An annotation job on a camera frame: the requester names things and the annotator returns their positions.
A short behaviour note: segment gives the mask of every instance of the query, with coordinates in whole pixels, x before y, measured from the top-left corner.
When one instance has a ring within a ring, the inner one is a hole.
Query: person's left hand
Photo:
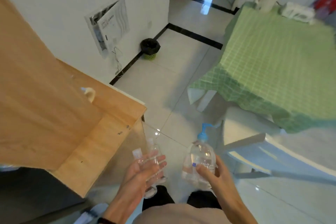
[[[163,172],[155,174],[167,164],[165,159],[164,155],[158,156],[157,161],[163,161],[160,165],[154,160],[148,160],[141,166],[138,160],[135,160],[128,167],[118,193],[105,211],[103,218],[117,224],[125,223],[145,195],[146,189],[163,176]]]

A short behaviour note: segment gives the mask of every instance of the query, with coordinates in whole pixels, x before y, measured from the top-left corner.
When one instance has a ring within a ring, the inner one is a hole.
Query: hand sanitizer bottle
[[[132,151],[134,159],[136,159],[139,163],[140,169],[141,166],[145,163],[143,157],[142,157],[142,151],[141,148],[135,149]],[[146,189],[144,198],[151,198],[157,193],[158,189],[154,186],[149,187]]]
[[[148,154],[150,156],[149,159],[153,159],[157,164],[159,164],[157,157],[162,155],[162,152],[160,150],[160,147],[154,138],[148,138],[147,141],[147,148],[148,148]],[[162,178],[158,179],[156,184],[162,184],[167,181],[167,177],[163,176]]]
[[[197,140],[188,147],[182,168],[182,178],[202,190],[210,189],[211,185],[198,174],[196,165],[204,165],[213,174],[215,173],[216,167],[215,152],[213,148],[206,143],[208,140],[208,136],[205,133],[206,127],[213,127],[213,125],[207,123],[202,124],[202,132],[198,134]]]

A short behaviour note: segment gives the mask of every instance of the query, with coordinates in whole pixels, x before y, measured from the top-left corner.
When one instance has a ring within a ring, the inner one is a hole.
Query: hand
[[[196,171],[210,183],[211,188],[229,221],[232,224],[257,224],[257,221],[239,196],[230,171],[217,155],[216,164],[217,168],[215,169],[215,174],[201,164],[196,166]]]
[[[165,159],[164,155],[157,157],[158,162]],[[105,211],[103,218],[117,224],[125,223],[145,195],[146,189],[163,176],[163,172],[155,174],[166,164],[165,161],[158,165],[154,160],[148,160],[140,166],[138,160],[135,160],[128,167],[118,193]]]

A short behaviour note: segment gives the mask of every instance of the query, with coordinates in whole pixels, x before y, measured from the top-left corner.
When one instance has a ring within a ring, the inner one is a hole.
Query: wooden cabinet door
[[[9,0],[0,14],[0,163],[55,170],[101,113]]]

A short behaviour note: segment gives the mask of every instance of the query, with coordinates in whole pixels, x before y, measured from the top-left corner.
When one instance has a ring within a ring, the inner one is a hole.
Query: blue pump
[[[207,141],[208,140],[208,135],[207,133],[205,133],[205,130],[207,127],[213,127],[212,124],[209,124],[209,123],[202,123],[202,132],[200,132],[198,135],[197,135],[197,140],[200,140],[200,141]]]

